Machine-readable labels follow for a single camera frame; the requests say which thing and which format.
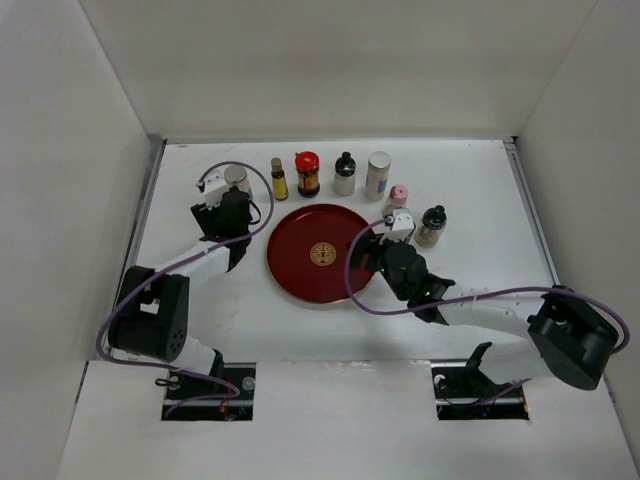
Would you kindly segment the silver lid jar blue label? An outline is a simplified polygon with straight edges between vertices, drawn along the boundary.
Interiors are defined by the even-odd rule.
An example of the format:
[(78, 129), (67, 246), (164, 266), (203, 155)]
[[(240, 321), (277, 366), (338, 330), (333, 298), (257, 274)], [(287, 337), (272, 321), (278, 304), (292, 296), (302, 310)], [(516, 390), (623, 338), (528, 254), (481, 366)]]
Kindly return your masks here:
[(229, 187), (237, 187), (253, 198), (253, 193), (246, 169), (241, 165), (231, 165), (224, 170), (224, 180)]

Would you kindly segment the black cap brown spice bottle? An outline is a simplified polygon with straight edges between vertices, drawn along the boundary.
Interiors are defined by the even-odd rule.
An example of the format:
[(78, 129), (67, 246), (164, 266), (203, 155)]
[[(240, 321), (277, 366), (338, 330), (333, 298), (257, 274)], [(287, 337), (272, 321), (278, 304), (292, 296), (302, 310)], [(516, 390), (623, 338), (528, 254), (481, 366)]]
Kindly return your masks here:
[(427, 209), (421, 218), (421, 224), (414, 234), (415, 242), (423, 248), (437, 245), (447, 224), (447, 215), (443, 205)]

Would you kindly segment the small yellow label oil bottle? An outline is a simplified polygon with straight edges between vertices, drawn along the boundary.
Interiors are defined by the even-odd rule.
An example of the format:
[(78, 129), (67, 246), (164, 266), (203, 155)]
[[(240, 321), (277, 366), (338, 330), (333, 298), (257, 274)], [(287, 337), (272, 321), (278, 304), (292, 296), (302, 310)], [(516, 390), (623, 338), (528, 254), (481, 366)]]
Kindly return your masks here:
[(271, 178), (273, 195), (277, 201), (284, 201), (288, 198), (288, 186), (282, 160), (278, 157), (271, 159)]

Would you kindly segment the red lid chili sauce jar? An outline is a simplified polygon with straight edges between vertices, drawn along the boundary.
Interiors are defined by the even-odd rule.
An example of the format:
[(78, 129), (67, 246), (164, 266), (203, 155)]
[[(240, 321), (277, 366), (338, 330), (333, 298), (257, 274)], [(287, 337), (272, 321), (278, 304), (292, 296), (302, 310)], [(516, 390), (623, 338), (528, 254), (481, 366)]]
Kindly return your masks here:
[(311, 151), (295, 154), (295, 168), (297, 172), (297, 189), (301, 196), (312, 198), (320, 191), (319, 156)]

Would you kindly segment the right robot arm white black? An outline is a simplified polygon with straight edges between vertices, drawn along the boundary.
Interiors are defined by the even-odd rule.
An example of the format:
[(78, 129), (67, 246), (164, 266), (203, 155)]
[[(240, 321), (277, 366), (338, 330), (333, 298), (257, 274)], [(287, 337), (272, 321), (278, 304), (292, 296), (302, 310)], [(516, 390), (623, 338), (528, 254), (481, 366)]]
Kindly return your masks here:
[(421, 321), (514, 336), (506, 344), (483, 340), (469, 356), (463, 380), (475, 395), (512, 380), (542, 377), (591, 391), (619, 342), (618, 331), (598, 309), (566, 287), (492, 296), (430, 273), (425, 259), (405, 241), (367, 233), (351, 249), (350, 269), (380, 274), (407, 312)]

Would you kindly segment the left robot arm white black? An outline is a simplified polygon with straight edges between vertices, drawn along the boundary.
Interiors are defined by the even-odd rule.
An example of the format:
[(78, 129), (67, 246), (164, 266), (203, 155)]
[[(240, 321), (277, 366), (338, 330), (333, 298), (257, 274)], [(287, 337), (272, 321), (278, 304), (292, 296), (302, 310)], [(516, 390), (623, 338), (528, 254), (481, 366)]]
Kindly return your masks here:
[(193, 248), (166, 265), (126, 271), (116, 314), (106, 329), (107, 345), (114, 352), (192, 372), (190, 386), (202, 398), (221, 393), (222, 354), (189, 334), (190, 303), (199, 287), (243, 259), (251, 242), (249, 227), (255, 223), (251, 204), (248, 193), (233, 187), (214, 207), (192, 206), (203, 231)]

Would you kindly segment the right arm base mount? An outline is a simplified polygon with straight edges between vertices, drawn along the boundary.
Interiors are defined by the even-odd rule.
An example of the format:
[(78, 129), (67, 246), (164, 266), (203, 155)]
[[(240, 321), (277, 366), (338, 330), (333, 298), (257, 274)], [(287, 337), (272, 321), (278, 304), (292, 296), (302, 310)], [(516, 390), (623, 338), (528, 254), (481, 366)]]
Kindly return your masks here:
[(524, 381), (496, 384), (480, 371), (491, 342), (481, 343), (465, 360), (431, 363), (436, 415), (441, 421), (529, 419)]

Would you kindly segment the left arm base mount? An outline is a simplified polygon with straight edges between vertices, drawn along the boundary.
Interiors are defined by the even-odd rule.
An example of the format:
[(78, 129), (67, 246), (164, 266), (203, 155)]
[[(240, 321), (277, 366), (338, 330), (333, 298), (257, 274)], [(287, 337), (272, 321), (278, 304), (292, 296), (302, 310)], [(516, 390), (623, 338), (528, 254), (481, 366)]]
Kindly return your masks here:
[(256, 392), (256, 363), (226, 363), (219, 377), (237, 387), (226, 386), (171, 373), (155, 384), (164, 388), (162, 421), (252, 421)]

